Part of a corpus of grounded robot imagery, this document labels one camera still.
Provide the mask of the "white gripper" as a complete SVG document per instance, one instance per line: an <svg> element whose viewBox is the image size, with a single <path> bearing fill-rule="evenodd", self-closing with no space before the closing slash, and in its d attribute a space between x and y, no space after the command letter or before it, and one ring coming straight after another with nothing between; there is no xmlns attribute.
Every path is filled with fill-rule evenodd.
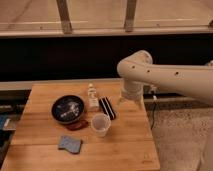
<svg viewBox="0 0 213 171"><path fill-rule="evenodd" d="M121 96L119 97L118 104L125 102L126 100L133 101L139 108L142 107L142 95L143 90L128 91L124 88L121 89Z"/></svg>

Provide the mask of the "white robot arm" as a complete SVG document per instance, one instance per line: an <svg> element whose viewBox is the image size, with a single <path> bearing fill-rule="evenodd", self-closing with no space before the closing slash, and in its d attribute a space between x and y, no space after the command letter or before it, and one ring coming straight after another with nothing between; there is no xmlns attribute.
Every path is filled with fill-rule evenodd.
<svg viewBox="0 0 213 171"><path fill-rule="evenodd" d="M117 72L123 78L123 99L140 101L146 83L213 106L213 66L154 64L150 53L140 50L122 59Z"/></svg>

